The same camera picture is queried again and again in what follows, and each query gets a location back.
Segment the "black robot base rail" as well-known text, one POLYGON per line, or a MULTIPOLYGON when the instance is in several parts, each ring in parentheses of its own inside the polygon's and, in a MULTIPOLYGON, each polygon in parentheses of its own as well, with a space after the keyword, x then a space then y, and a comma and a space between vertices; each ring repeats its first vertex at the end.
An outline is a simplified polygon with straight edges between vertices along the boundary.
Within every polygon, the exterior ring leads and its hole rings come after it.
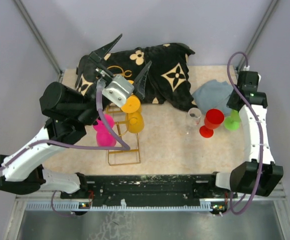
POLYGON ((91 200, 95 207, 184 207, 201 199, 224 199, 227 189, 215 186, 214 174, 88 175, 83 188, 61 193, 61 199, 91 200))

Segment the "green plastic wine glass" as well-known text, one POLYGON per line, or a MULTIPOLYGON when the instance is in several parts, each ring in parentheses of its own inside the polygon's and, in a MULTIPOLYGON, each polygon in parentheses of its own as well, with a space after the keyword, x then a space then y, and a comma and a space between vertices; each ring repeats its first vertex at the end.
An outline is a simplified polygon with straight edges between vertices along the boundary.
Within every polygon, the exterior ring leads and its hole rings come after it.
POLYGON ((237 110, 232 110, 231 114, 224 120, 224 127, 230 131, 236 131, 240 127, 240 116, 237 110))

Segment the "red plastic wine glass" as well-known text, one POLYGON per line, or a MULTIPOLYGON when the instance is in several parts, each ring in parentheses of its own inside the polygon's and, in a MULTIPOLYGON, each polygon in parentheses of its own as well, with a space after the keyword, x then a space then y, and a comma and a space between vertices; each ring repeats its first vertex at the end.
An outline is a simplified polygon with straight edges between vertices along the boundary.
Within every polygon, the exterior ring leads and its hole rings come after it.
POLYGON ((199 133, 204 138, 210 138, 214 134, 214 130, 217 129, 224 121, 224 114, 216 108, 210 109, 206 112, 204 125, 200 127, 199 133))

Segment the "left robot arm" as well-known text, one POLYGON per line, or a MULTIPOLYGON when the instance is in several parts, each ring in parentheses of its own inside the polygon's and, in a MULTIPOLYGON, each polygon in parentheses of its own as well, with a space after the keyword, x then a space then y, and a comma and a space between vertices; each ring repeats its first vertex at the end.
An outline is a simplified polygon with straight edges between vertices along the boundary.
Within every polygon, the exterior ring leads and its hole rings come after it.
POLYGON ((0 191, 26 195, 38 190, 60 191, 83 198, 89 186, 82 173, 60 173, 48 170, 43 163, 66 148, 78 149, 86 135, 86 126, 101 120, 110 125, 103 110, 111 103, 123 106, 131 96, 144 98, 150 63, 140 71, 134 83, 113 74, 103 65, 105 56, 116 45, 112 41, 92 51, 79 65, 77 75, 87 69, 92 85, 86 93, 75 91, 60 82, 52 82, 39 100, 47 121, 38 134, 12 155, 0 155, 0 191))

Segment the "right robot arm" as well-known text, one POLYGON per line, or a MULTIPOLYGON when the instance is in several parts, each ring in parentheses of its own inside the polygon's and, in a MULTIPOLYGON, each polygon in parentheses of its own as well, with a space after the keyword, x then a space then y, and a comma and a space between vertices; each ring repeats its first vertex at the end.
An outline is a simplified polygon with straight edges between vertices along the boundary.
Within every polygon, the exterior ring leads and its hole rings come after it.
POLYGON ((245 142, 244 160, 231 172, 215 173, 215 181, 208 185, 208 192, 214 198, 221 197, 226 190, 252 193, 259 169, 260 148, 263 149, 263 165, 256 195, 269 196, 284 175, 283 167, 275 164, 270 150, 266 121, 268 102, 266 94, 258 91, 260 80, 261 76, 257 72, 245 70, 238 74, 236 84, 257 119, 235 90, 227 102, 227 106, 236 110, 241 119, 245 142))

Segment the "clear wine glass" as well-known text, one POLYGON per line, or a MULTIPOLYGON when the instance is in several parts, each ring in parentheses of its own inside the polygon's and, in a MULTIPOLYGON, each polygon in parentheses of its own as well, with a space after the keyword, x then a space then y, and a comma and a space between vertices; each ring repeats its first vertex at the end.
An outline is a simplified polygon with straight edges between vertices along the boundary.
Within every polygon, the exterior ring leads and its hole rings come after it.
POLYGON ((187 135, 198 129, 198 125, 200 123, 201 116, 202 116, 202 113, 198 108, 193 107, 193 108, 189 109, 189 111, 186 115, 186 120, 185 120, 185 122, 186 122, 186 134, 187 135))

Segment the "pink plastic wine glass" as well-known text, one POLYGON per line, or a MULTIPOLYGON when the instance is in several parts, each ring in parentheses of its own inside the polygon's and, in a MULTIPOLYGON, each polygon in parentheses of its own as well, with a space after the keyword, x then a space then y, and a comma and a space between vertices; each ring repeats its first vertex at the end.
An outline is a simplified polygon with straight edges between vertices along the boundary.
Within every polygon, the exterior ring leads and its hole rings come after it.
POLYGON ((114 147, 116 145, 116 139, 111 135, 100 118, 93 124, 93 128, 96 131, 96 142, 99 147, 114 147))

